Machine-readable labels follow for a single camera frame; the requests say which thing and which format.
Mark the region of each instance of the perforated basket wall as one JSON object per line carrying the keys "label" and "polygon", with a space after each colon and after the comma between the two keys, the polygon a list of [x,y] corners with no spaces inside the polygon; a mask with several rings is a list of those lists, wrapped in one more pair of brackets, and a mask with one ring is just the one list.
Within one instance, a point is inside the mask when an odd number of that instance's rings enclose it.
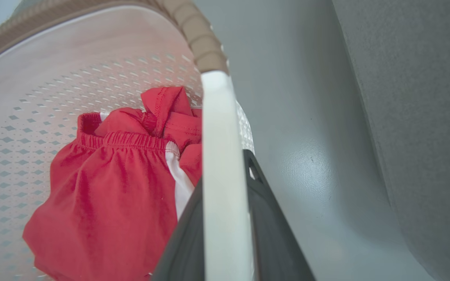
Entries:
{"label": "perforated basket wall", "polygon": [[[202,104],[200,73],[178,29],[143,7],[112,7],[27,39],[0,55],[0,281],[48,280],[23,228],[49,195],[50,162],[75,138],[77,116],[143,108],[140,93],[183,85]],[[243,147],[254,151],[238,104]]]}

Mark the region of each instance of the gray surface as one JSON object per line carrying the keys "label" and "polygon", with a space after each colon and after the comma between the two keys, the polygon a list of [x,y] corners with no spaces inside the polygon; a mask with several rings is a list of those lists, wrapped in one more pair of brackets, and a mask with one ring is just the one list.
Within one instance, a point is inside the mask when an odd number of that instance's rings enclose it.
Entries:
{"label": "gray surface", "polygon": [[41,0],[22,0],[20,4],[15,8],[14,14],[17,14],[21,11],[25,11],[25,9],[37,4]]}
{"label": "gray surface", "polygon": [[402,231],[450,281],[450,1],[334,5]]}
{"label": "gray surface", "polygon": [[319,281],[426,281],[379,179],[332,4],[195,0],[230,58],[257,159]]}

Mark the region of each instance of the gray wall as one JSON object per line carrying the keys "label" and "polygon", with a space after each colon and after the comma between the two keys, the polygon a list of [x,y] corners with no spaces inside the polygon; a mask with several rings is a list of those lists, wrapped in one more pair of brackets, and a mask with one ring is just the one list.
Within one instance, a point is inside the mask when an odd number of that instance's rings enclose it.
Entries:
{"label": "gray wall", "polygon": [[450,281],[450,0],[333,0],[411,251]]}

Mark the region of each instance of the white stripe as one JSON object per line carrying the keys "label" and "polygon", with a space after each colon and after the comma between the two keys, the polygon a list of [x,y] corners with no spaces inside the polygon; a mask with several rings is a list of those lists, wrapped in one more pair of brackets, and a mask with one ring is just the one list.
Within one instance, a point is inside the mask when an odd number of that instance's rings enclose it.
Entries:
{"label": "white stripe", "polygon": [[177,219],[185,210],[185,206],[189,201],[194,186],[185,172],[180,168],[180,152],[173,142],[166,145],[166,163],[170,169],[170,173],[175,179],[175,207],[177,209]]}
{"label": "white stripe", "polygon": [[100,112],[100,120],[104,121],[107,116],[109,116],[110,112]]}

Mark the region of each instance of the white plastic bar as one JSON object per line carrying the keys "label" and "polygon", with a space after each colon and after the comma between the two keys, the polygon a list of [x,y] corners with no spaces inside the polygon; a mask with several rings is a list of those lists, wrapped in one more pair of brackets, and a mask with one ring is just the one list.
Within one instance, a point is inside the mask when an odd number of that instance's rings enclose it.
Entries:
{"label": "white plastic bar", "polygon": [[236,96],[222,71],[202,74],[202,192],[207,281],[250,281],[252,236]]}

